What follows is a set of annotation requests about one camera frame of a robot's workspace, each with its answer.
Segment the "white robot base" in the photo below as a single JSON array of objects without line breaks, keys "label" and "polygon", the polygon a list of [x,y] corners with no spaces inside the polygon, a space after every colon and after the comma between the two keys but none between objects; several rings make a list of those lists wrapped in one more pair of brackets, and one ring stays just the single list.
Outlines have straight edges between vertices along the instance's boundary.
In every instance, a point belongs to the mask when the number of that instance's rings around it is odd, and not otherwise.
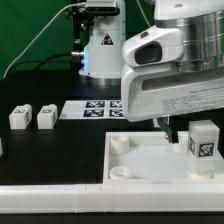
[{"label": "white robot base", "polygon": [[125,0],[87,0],[84,13],[91,24],[80,77],[93,84],[119,85],[126,41]]}]

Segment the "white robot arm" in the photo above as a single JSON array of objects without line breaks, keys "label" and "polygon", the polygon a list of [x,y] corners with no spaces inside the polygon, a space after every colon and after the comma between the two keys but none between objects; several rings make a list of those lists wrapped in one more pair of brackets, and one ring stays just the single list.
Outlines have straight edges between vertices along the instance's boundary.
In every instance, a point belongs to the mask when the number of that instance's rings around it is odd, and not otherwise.
[{"label": "white robot arm", "polygon": [[168,117],[224,107],[224,0],[148,1],[155,25],[123,46],[123,113],[176,143]]}]

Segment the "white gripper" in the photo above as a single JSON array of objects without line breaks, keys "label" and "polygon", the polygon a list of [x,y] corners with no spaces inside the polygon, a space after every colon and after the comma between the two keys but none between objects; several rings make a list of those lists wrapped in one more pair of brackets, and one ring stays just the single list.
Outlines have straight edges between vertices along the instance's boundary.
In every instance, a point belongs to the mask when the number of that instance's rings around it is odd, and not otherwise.
[{"label": "white gripper", "polygon": [[153,26],[125,42],[123,58],[124,116],[131,122],[158,118],[172,144],[178,133],[164,117],[224,107],[224,50],[218,34],[188,37],[177,28]]}]

